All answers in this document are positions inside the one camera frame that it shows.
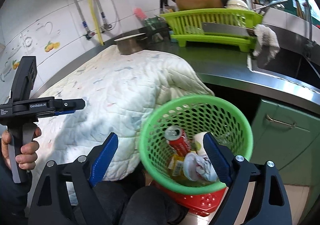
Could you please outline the person's left hand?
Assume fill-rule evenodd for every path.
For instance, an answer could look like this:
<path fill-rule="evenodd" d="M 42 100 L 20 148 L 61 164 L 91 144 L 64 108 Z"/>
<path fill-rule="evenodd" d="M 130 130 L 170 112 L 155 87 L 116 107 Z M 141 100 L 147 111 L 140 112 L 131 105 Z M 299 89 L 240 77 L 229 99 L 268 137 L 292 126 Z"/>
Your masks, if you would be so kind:
<path fill-rule="evenodd" d="M 11 170 L 11 160 L 9 158 L 8 145 L 11 142 L 11 133 L 5 130 L 1 135 L 1 152 L 5 165 Z M 33 170 L 36 166 L 37 150 L 40 145 L 37 141 L 32 141 L 21 147 L 21 154 L 15 160 L 22 170 Z"/>

